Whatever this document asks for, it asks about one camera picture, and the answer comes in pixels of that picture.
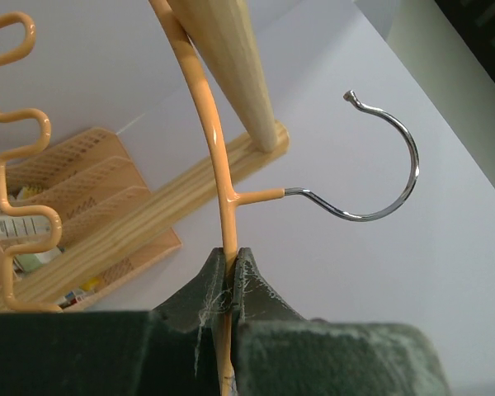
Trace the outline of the wooden hanger with metal hook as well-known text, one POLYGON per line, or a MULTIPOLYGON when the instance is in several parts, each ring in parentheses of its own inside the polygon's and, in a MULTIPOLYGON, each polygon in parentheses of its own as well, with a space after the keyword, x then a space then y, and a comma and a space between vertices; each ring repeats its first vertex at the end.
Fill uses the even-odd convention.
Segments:
MULTIPOLYGON (((205 71, 210 70, 224 89, 242 123, 247 127, 249 140, 256 153, 268 158, 278 148, 279 136, 271 124, 271 106, 264 83, 262 66, 255 46, 251 24, 241 1, 154 1, 152 8, 159 19, 167 39, 181 67, 195 103, 210 151, 213 174, 186 194, 171 196, 167 201, 153 203, 135 216, 121 219, 104 233, 87 244, 89 260, 105 262, 129 249, 146 237, 145 231, 135 228, 138 219, 157 216, 158 227, 169 223, 171 217, 190 209, 198 199, 215 191, 219 201, 219 215, 224 253, 223 303, 214 325, 214 349, 217 359, 220 391, 234 382, 231 359, 233 333, 233 289, 235 262, 241 248, 237 245, 236 210, 241 205, 277 200, 286 196, 304 196, 320 205, 332 215, 352 222, 368 222, 392 214, 410 196, 419 173, 417 146, 408 130, 389 113, 360 102, 354 92, 345 99, 358 110, 378 116, 389 122, 402 135, 411 161, 408 183, 398 199, 373 214, 351 214, 328 204, 312 191, 303 188, 272 189, 238 193, 233 188, 229 158, 224 143, 219 114, 215 106, 205 71)), ((24 40, 5 54, 0 54, 0 67, 25 58, 36 40, 35 24, 22 12, 0 16, 0 29, 20 23, 25 28, 24 40)), ((12 263, 15 256, 28 252, 44 252, 54 248, 62 235, 62 222, 58 213, 46 205, 13 206, 7 195, 6 165, 9 160, 42 152, 49 144, 51 126, 47 115, 35 108, 3 113, 0 122, 9 123, 34 119, 40 127, 40 137, 30 145, 6 151, 0 155, 0 208, 10 216, 39 215, 50 224, 47 238, 32 244, 19 244, 7 248, 3 259, 2 292, 7 307, 5 314, 50 313, 66 314, 57 304, 49 301, 32 302, 18 299, 14 293, 12 263)))

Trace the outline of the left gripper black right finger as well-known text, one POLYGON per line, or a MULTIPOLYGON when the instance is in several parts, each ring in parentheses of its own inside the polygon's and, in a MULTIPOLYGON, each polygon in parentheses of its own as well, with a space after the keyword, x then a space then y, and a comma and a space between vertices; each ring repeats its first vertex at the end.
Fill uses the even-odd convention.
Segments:
POLYGON ((239 250, 231 359, 241 395, 450 395, 438 354, 403 323, 306 319, 239 250))

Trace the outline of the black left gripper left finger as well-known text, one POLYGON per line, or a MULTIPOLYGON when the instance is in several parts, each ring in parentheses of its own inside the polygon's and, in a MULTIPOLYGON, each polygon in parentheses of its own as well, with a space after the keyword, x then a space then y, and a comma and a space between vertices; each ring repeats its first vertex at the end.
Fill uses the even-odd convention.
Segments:
POLYGON ((0 313, 0 395, 217 395, 224 253, 157 308, 0 313))

